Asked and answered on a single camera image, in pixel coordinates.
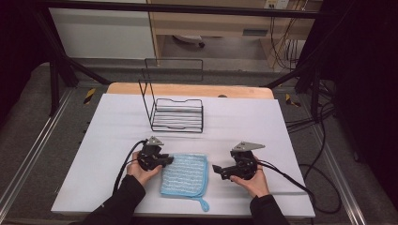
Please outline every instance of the black sleeve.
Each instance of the black sleeve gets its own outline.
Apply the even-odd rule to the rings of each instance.
[[[144,198],[145,190],[132,175],[126,175],[119,190],[94,212],[89,214],[82,225],[124,225],[129,224],[138,203]]]
[[[272,195],[261,198],[255,196],[250,203],[254,225],[284,225],[289,224]]]

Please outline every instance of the table surface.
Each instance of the table surface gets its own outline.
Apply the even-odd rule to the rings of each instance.
[[[152,135],[164,142],[163,153],[187,153],[188,149],[190,153],[207,155],[209,175],[204,200],[209,203],[210,210],[203,212],[196,201],[161,196],[160,175],[145,187],[146,196],[137,207],[136,216],[249,217],[251,198],[247,192],[234,183],[221,180],[211,169],[212,164],[222,167],[233,165],[234,160],[229,151],[241,141],[265,144],[265,149],[255,150],[254,154],[268,159],[281,171],[303,184],[278,101],[273,99],[269,89],[154,84],[154,90],[159,95],[182,93],[182,96],[167,96],[178,100],[186,96],[205,96],[201,97],[206,109],[205,130],[196,134],[159,133],[150,130],[147,118],[137,119],[145,118],[145,112],[138,109],[143,105],[139,90],[137,83],[110,85],[54,202],[53,212],[72,215],[89,213],[98,207],[110,196],[117,171],[130,148]],[[244,104],[245,107],[237,107],[237,104]],[[253,117],[259,115],[261,118],[256,119],[253,124]],[[99,161],[101,166],[96,168],[94,165]],[[273,171],[266,169],[265,174],[270,191],[285,216],[314,217],[314,210],[305,192]]]

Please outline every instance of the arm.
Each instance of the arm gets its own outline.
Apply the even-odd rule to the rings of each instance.
[[[132,155],[132,163],[119,190],[94,212],[89,214],[82,225],[123,225],[129,224],[135,207],[145,196],[145,184],[161,171],[158,166],[153,171],[144,171],[137,162],[138,153]]]
[[[267,179],[261,165],[257,166],[257,172],[252,179],[243,180],[232,175],[231,181],[246,188],[252,196],[250,209],[255,225],[289,224],[275,199],[269,194]]]

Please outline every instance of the white table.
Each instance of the white table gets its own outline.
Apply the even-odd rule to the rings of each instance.
[[[186,99],[191,97],[171,97]],[[199,202],[162,197],[161,175],[153,178],[135,216],[249,217],[251,197],[245,189],[221,180],[211,165],[232,166],[229,151],[241,141],[262,143],[253,151],[303,184],[299,166],[277,100],[200,97],[205,107],[203,133],[162,133],[150,129],[140,95],[105,94],[82,145],[54,202],[52,211],[64,215],[90,213],[112,194],[115,178],[130,149],[142,139],[156,136],[161,152],[203,153],[208,159],[208,186],[203,212]],[[308,195],[274,171],[265,169],[270,192],[286,217],[313,218]]]

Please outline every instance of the wire rack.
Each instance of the wire rack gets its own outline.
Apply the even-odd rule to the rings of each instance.
[[[201,82],[203,60],[146,59],[140,84],[149,125],[153,131],[202,133],[204,106],[201,99],[156,98],[152,83]]]

